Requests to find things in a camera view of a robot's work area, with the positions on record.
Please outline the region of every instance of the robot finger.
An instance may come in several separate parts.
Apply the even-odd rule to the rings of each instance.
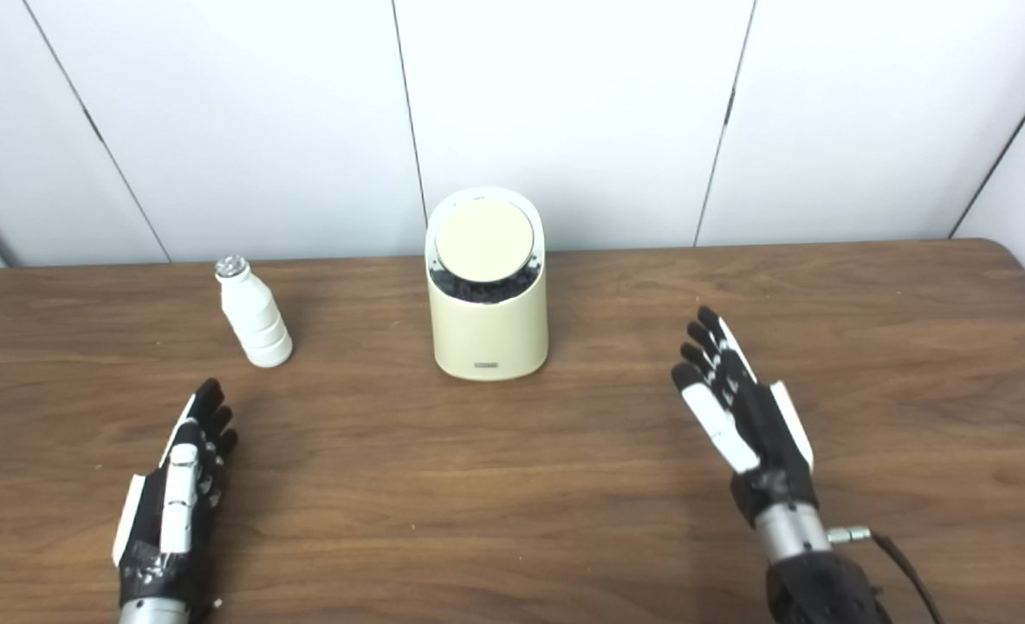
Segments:
[[[683,342],[682,358],[685,358],[688,363],[693,364],[697,370],[701,371],[701,374],[705,376],[706,382],[711,379],[713,364],[709,362],[708,357],[705,356],[705,351],[699,350],[693,343]]]
[[[720,355],[720,348],[716,346],[716,340],[713,340],[713,336],[708,330],[702,327],[700,323],[690,321],[690,324],[686,326],[686,332],[689,332],[690,337],[701,345],[708,360],[714,363],[716,357]]]
[[[238,433],[235,429],[223,430],[218,439],[215,439],[215,456],[225,458],[238,444]]]
[[[232,409],[228,406],[221,406],[214,414],[200,421],[200,426],[204,427],[204,434],[207,435],[208,440],[215,440],[231,422]]]
[[[193,404],[188,410],[188,417],[203,424],[219,410],[222,404],[223,390],[219,387],[218,380],[209,378],[193,393]]]
[[[702,305],[701,308],[697,309],[697,320],[701,321],[701,325],[711,332],[717,345],[726,343],[726,336],[722,328],[723,321],[711,307]]]

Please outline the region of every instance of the white finger segment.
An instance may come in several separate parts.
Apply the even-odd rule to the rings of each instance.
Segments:
[[[176,444],[169,451],[165,501],[162,507],[163,553],[187,553],[193,542],[193,506],[199,452],[195,444]]]
[[[737,473],[745,473],[758,467],[758,455],[739,435],[739,431],[735,429],[735,419],[724,410],[711,388],[703,383],[695,383],[682,391],[682,399],[731,469]]]
[[[789,399],[789,390],[786,384],[775,382],[770,386],[770,393],[774,396],[774,401],[781,411],[781,418],[785,419],[789,435],[792,435],[793,444],[796,444],[802,457],[809,462],[809,471],[813,471],[813,446],[809,443],[809,434],[805,433],[805,425],[801,424],[801,416],[797,415],[797,408],[793,407],[792,399]]]
[[[127,540],[131,537],[131,529],[135,526],[138,514],[138,501],[142,498],[142,486],[147,477],[140,474],[131,475],[131,485],[127,487],[127,499],[123,502],[123,513],[120,514],[120,526],[115,530],[115,541],[112,542],[112,561],[120,568],[120,558],[127,550]]]

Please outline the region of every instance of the cable connector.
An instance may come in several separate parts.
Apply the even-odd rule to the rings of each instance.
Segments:
[[[832,546],[861,542],[869,540],[870,537],[873,536],[865,526],[836,526],[828,530],[828,542],[831,542]]]

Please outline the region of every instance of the panel seam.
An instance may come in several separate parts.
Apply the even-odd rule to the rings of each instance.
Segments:
[[[34,14],[31,5],[28,0],[24,0],[24,7],[26,11],[31,16],[34,26],[38,29],[38,36],[42,37],[42,42],[46,44],[47,50],[49,50],[49,55],[52,56],[53,63],[57,66],[58,71],[61,72],[61,76],[65,77],[65,83],[69,84],[70,91],[73,92],[73,98],[76,98],[77,103],[81,107],[81,113],[88,119],[89,126],[92,127],[93,133],[96,134],[96,138],[99,139],[101,145],[104,145],[105,153],[108,154],[108,158],[112,161],[112,166],[115,166],[116,173],[120,175],[120,180],[123,181],[123,185],[126,186],[127,193],[131,196],[131,201],[135,203],[135,208],[138,209],[138,213],[142,216],[142,221],[147,223],[149,231],[151,231],[151,236],[154,237],[154,242],[159,245],[159,249],[162,250],[162,255],[165,256],[166,261],[172,261],[169,256],[169,252],[162,244],[162,237],[159,236],[157,230],[154,228],[154,223],[151,222],[151,217],[147,214],[147,211],[142,208],[141,203],[138,201],[138,195],[135,195],[135,189],[131,188],[131,182],[127,181],[127,176],[123,174],[123,167],[120,166],[120,162],[117,161],[115,155],[112,154],[112,149],[108,145],[108,141],[105,141],[104,135],[100,134],[98,127],[96,127],[96,122],[93,121],[92,115],[89,114],[88,108],[85,107],[84,99],[81,99],[81,94],[77,92],[76,84],[73,83],[73,79],[70,78],[68,71],[65,71],[65,66],[61,65],[61,59],[58,58],[57,52],[53,50],[53,46],[49,44],[49,39],[46,38],[46,32],[42,28],[42,24],[38,23],[38,17]]]
[[[713,178],[716,177],[716,166],[720,163],[720,153],[721,147],[724,144],[724,134],[727,132],[727,124],[731,119],[731,108],[735,103],[735,88],[739,83],[739,74],[742,71],[742,58],[747,52],[747,40],[750,38],[750,25],[754,22],[754,8],[758,5],[758,0],[752,0],[750,3],[750,14],[747,15],[747,28],[742,32],[742,46],[739,47],[739,59],[735,64],[735,75],[731,79],[731,91],[729,93],[729,98],[727,99],[727,105],[724,107],[724,124],[721,126],[721,134],[716,139],[716,151],[713,153],[713,165],[708,170],[708,182],[705,184],[705,197],[702,198],[701,202],[701,216],[697,217],[697,230],[693,234],[693,246],[697,246],[697,241],[701,238],[701,227],[705,223],[705,213],[708,211],[708,196],[713,190]]]
[[[405,108],[408,110],[408,131],[412,137],[412,158],[416,159],[416,181],[420,186],[420,209],[423,211],[423,227],[428,225],[428,202],[423,194],[423,173],[420,167],[420,149],[416,143],[416,122],[412,119],[412,96],[408,93],[408,74],[405,72],[405,46],[401,43],[401,20],[397,19],[397,0],[389,0],[393,5],[393,28],[397,35],[397,55],[401,56],[401,83],[405,87]]]

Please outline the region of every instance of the robotic hand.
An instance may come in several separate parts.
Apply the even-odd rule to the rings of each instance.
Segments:
[[[212,522],[223,459],[238,435],[219,382],[188,399],[159,467],[127,490],[112,559],[120,570],[120,624],[197,624],[212,604]]]
[[[686,363],[671,375],[735,471],[731,496],[770,560],[766,589],[774,620],[889,624],[862,569],[832,550],[832,541],[870,533],[825,531],[813,489],[813,449],[785,384],[758,383],[727,324],[708,307],[699,309],[689,335],[696,344],[682,345]]]

